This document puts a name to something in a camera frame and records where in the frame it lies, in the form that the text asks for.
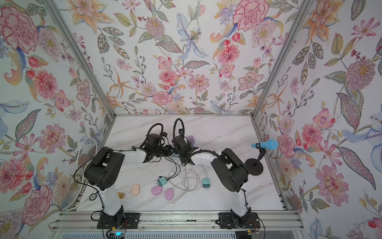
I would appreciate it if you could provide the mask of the teal charger with black cable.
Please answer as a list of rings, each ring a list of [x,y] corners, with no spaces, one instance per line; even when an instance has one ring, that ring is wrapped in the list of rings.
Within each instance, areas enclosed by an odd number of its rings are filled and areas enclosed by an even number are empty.
[[[159,178],[157,179],[157,184],[158,184],[160,187],[163,187],[164,185],[166,185],[167,182],[168,182],[168,179],[167,179],[166,177],[163,177],[163,176],[161,176],[161,177],[159,177]]]

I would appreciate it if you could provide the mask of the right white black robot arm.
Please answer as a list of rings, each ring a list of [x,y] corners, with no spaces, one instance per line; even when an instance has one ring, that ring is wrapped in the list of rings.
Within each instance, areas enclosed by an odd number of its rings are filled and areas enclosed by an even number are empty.
[[[257,213],[251,211],[246,190],[242,188],[248,182],[249,172],[231,149],[216,152],[193,146],[185,137],[185,125],[181,118],[174,122],[172,143],[183,166],[212,166],[222,185],[230,192],[231,209],[220,212],[215,222],[221,229],[261,229],[261,220]]]

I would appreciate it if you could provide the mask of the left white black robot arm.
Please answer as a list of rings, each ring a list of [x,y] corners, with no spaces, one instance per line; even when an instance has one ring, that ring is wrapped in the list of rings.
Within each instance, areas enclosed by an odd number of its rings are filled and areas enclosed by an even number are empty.
[[[105,146],[92,158],[85,168],[84,176],[89,185],[96,189],[101,201],[98,229],[117,228],[128,222],[114,185],[120,170],[127,164],[152,163],[154,158],[169,156],[172,148],[166,139],[164,126],[156,123],[148,130],[140,146],[120,150]]]

